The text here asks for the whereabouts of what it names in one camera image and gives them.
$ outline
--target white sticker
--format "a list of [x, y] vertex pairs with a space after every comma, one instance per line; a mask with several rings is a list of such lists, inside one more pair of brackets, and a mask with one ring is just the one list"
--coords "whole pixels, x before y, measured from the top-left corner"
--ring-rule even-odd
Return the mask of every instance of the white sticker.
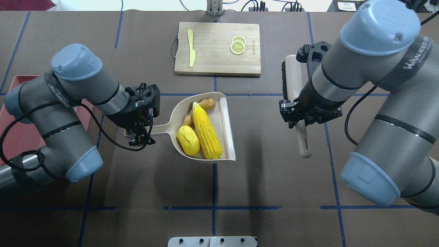
[[338, 2], [338, 9], [344, 11], [356, 11], [355, 3]]

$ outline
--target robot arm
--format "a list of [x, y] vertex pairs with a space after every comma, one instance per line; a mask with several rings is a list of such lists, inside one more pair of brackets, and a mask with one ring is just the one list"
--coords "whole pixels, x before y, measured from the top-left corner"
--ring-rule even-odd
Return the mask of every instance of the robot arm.
[[155, 143], [145, 126], [151, 129], [152, 118], [159, 115], [160, 91], [156, 85], [123, 88], [101, 60], [81, 44], [64, 47], [52, 58], [51, 67], [44, 76], [6, 95], [8, 112], [17, 120], [31, 112], [21, 122], [34, 123], [46, 145], [19, 154], [12, 161], [2, 157], [9, 163], [0, 166], [2, 199], [38, 190], [58, 178], [76, 182], [102, 166], [96, 146], [72, 109], [83, 98], [125, 128], [131, 136], [130, 145]]
[[368, 81], [389, 91], [342, 181], [380, 206], [402, 197], [439, 214], [439, 163], [427, 156], [439, 137], [439, 46], [419, 30], [417, 15], [399, 1], [364, 3], [289, 114], [293, 123], [324, 123]]

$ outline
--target gray table surface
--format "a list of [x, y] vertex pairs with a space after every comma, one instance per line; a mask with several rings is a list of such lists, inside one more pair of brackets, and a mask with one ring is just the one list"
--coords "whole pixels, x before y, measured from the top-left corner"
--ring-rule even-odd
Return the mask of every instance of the gray table surface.
[[[374, 209], [339, 179], [354, 146], [345, 118], [308, 127], [313, 156], [302, 159], [295, 131], [278, 109], [281, 62], [303, 44], [333, 43], [350, 13], [0, 12], [0, 104], [16, 75], [40, 75], [62, 47], [82, 43], [124, 86], [157, 84], [155, 124], [191, 94], [228, 95], [234, 163], [200, 164], [178, 154], [167, 136], [139, 153], [113, 146], [90, 123], [104, 166], [75, 184], [56, 182], [0, 207], [0, 246], [167, 246], [172, 236], [257, 236], [259, 246], [438, 246], [439, 221], [407, 208]], [[173, 73], [170, 44], [179, 22], [260, 24], [260, 78]], [[434, 19], [421, 34], [439, 41]], [[303, 66], [303, 79], [306, 80]], [[364, 93], [371, 86], [365, 86]], [[360, 140], [385, 100], [370, 96], [351, 118]], [[349, 109], [359, 99], [345, 103]], [[102, 113], [94, 109], [98, 118]], [[126, 142], [107, 118], [104, 129]], [[439, 158], [434, 146], [430, 155]]]

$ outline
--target corn cob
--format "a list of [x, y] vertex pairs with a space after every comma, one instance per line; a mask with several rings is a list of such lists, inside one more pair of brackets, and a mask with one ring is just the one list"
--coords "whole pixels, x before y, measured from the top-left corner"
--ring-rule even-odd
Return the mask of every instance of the corn cob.
[[204, 156], [208, 160], [219, 159], [223, 150], [206, 111], [197, 102], [192, 104], [192, 109], [192, 119]]

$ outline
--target red cloth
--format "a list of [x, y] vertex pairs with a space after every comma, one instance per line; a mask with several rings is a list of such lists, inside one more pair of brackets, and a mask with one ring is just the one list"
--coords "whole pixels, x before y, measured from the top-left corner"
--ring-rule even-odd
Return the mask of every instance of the red cloth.
[[53, 6], [50, 0], [0, 0], [0, 10], [46, 11]]

